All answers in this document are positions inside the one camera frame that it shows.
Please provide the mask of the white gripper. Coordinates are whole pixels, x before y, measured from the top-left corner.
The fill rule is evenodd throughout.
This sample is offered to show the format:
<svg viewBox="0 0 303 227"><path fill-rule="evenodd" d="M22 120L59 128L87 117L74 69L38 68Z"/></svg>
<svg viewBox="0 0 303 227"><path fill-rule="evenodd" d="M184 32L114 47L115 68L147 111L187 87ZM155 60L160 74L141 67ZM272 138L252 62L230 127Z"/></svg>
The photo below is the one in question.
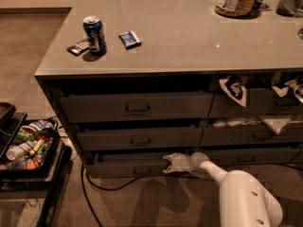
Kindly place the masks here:
<svg viewBox="0 0 303 227"><path fill-rule="evenodd" d="M182 153L172 153L163 156L163 159L171 162L171 166L163 169L164 174L176 172L190 172L194 169L191 158Z"/></svg>

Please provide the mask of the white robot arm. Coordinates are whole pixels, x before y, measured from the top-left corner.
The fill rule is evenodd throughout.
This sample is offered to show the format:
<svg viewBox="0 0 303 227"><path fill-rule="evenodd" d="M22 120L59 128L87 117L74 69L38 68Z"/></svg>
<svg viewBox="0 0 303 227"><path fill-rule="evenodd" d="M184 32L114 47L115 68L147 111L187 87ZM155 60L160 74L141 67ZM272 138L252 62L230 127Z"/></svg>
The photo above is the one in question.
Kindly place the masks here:
<svg viewBox="0 0 303 227"><path fill-rule="evenodd" d="M188 172L201 178L208 173L219 186L221 227L279 227L283 211L278 200L253 175L243 170L226 171L204 153L172 153L164 156L165 174Z"/></svg>

